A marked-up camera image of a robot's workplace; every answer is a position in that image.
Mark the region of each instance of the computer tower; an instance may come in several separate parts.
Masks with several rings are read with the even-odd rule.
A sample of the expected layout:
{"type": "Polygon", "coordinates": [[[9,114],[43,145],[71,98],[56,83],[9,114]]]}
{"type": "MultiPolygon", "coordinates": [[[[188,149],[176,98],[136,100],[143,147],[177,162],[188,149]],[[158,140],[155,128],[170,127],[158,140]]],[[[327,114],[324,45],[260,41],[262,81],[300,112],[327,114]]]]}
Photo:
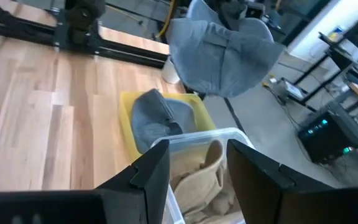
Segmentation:
{"type": "Polygon", "coordinates": [[[316,112],[313,119],[303,123],[298,137],[312,162],[327,164],[358,147],[358,142],[334,110],[316,112]]]}

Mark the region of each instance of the green led light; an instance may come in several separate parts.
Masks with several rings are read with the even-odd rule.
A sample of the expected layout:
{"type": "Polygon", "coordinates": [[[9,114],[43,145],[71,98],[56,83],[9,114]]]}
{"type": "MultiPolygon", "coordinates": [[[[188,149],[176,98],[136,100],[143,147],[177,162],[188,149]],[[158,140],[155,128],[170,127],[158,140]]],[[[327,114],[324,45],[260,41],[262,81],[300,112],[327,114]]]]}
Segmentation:
{"type": "Polygon", "coordinates": [[[349,147],[346,147],[343,149],[343,154],[347,154],[351,151],[351,149],[349,147]]]}

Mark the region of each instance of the yellow container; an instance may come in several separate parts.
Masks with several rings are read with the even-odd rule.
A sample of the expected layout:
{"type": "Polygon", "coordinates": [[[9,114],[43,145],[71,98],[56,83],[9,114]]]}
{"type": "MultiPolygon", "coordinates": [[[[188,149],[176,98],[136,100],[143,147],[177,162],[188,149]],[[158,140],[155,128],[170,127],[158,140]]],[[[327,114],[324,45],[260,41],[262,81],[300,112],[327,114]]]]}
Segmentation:
{"type": "MultiPolygon", "coordinates": [[[[132,107],[135,100],[138,99],[144,92],[122,92],[119,101],[119,120],[121,122],[122,133],[124,135],[126,149],[129,151],[132,161],[135,161],[141,156],[136,148],[134,135],[132,133],[131,118],[132,107]]],[[[210,131],[216,129],[212,122],[208,111],[201,99],[194,94],[175,94],[163,93],[165,98],[172,98],[182,100],[193,107],[195,123],[198,131],[210,131]]]]}

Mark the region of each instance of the gray cloth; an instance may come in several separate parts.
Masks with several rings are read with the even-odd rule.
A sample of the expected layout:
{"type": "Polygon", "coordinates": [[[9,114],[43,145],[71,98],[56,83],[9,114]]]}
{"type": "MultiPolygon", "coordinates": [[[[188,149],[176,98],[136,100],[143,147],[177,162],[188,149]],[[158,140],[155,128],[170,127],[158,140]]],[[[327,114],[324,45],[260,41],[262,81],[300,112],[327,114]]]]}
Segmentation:
{"type": "Polygon", "coordinates": [[[158,138],[197,131],[193,108],[180,100],[165,99],[156,89],[135,100],[131,127],[141,154],[158,138]]]}
{"type": "Polygon", "coordinates": [[[223,97],[258,84],[285,46],[274,43],[258,19],[245,18],[239,30],[226,29],[204,1],[193,0],[188,18],[172,20],[167,35],[181,81],[198,92],[223,97]]]}

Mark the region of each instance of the beige fabric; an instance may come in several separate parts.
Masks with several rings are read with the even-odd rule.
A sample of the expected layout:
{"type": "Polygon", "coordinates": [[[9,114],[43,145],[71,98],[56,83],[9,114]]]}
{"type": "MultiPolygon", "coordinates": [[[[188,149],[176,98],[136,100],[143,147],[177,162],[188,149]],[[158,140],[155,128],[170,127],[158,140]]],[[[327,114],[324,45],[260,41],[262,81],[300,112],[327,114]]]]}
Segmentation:
{"type": "Polygon", "coordinates": [[[223,160],[219,141],[172,154],[170,183],[183,214],[201,211],[222,190],[223,160]]]}
{"type": "Polygon", "coordinates": [[[219,141],[171,155],[170,185],[186,224],[243,219],[219,141]]]}

